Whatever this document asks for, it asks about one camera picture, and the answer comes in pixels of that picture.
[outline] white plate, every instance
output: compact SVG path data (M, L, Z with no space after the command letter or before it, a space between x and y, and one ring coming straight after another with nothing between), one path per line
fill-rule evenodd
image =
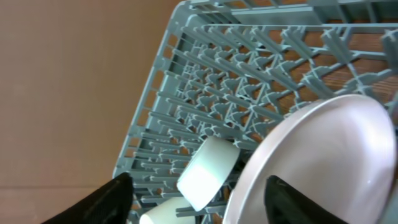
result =
M276 175L350 223L375 223L396 163L396 137L374 99L339 96L302 108L259 145L233 190L223 223L268 223L264 189Z

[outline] white cup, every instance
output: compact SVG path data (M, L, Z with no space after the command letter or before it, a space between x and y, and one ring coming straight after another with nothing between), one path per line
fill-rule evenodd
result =
M195 217L177 217L176 208L189 207L189 202L183 197L174 197L141 215L139 224L195 224Z
M231 142L208 137L177 181L177 188L195 211L203 209L223 186L239 156Z

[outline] gray dish rack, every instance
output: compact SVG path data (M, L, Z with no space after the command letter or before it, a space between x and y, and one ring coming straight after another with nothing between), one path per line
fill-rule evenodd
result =
M297 109L348 93L391 113L397 107L398 1L298 2L192 0L175 8L114 169L134 178L130 221L182 196L175 183L207 136L242 153L206 208L177 209L200 223L223 217L244 163ZM379 37L352 43L363 35Z

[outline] gray plastic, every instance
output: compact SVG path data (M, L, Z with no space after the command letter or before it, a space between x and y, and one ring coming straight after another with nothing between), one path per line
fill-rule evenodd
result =
M245 163L259 138L317 98L358 93L374 97L390 111L396 107L397 100L382 102L372 85L398 74L398 24L377 23L397 18L391 9L397 9L397 1L311 0L283 5L271 0L267 7L256 5L259 1L240 1L244 9L231 2L185 1L172 14L113 174L129 172L134 178L133 223L157 204L181 196L175 183L207 136L234 141L243 149L238 163ZM345 23L323 24L330 19ZM349 23L355 19L373 23ZM281 43L271 38L275 30L280 30ZM308 46L307 32L322 32L323 45ZM381 34L384 50L350 49L352 36L360 33ZM173 35L174 46L169 43ZM172 50L171 57L164 56L166 48ZM287 51L296 52L298 59L290 60ZM336 62L319 65L314 60L319 55L331 55ZM361 58L385 60L389 68L359 71L354 62ZM309 71L302 78L293 76L292 71L305 63ZM342 67L352 78L331 89L323 79ZM158 72L164 77L155 88ZM304 88L313 99L302 98ZM155 91L157 98L147 106L149 93ZM280 101L288 96L292 105L286 109ZM148 118L139 126L143 116ZM177 216L204 215L202 223L212 223L212 213L222 217L228 199L223 191L231 190L238 177L236 168L202 211L179 208Z

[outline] dish rack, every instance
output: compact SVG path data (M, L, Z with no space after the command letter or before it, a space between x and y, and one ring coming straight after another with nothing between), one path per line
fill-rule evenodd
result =
M317 99L371 96L397 107L398 1L191 0L174 10L113 176L134 179L129 216L181 197L176 181L207 136L242 153L198 223L223 217L229 191L267 133ZM361 40L373 36L370 44Z

